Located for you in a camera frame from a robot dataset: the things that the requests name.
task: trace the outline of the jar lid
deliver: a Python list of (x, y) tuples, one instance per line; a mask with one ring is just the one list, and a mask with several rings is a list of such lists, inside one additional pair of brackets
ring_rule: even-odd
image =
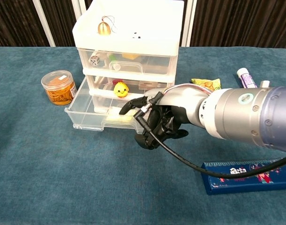
[(41, 79), (41, 84), (46, 90), (60, 90), (73, 81), (72, 74), (66, 70), (56, 70), (46, 74)]

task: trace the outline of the purple glue stick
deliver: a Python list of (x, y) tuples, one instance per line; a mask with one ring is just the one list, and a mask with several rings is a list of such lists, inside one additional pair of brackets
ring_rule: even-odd
[(240, 68), (236, 73), (242, 81), (244, 88), (257, 88), (252, 76), (246, 68)]

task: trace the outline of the blue snack box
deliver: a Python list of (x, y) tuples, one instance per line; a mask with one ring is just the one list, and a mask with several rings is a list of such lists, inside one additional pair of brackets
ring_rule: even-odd
[[(234, 162), (204, 162), (202, 168), (216, 173), (245, 173), (279, 159)], [(257, 176), (221, 179), (201, 173), (208, 195), (286, 189), (286, 165)]]

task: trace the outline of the teal tablecloth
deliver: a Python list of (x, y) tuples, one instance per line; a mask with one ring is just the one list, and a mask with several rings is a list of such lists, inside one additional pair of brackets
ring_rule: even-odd
[[(237, 88), (241, 67), (257, 84), (286, 86), (286, 49), (252, 47), (180, 48), (176, 83)], [(286, 190), (208, 196), (198, 172), (162, 148), (141, 149), (134, 130), (73, 129), (40, 83), (59, 69), (79, 87), (76, 48), (0, 47), (0, 224), (286, 224)], [(183, 127), (189, 136), (167, 144), (199, 165), (286, 156)]]

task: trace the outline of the jar of rubber bands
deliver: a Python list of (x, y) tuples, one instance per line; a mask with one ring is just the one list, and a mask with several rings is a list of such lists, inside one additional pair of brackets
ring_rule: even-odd
[(72, 102), (77, 89), (72, 74), (66, 70), (57, 70), (46, 74), (41, 84), (50, 101), (55, 105), (67, 105)]

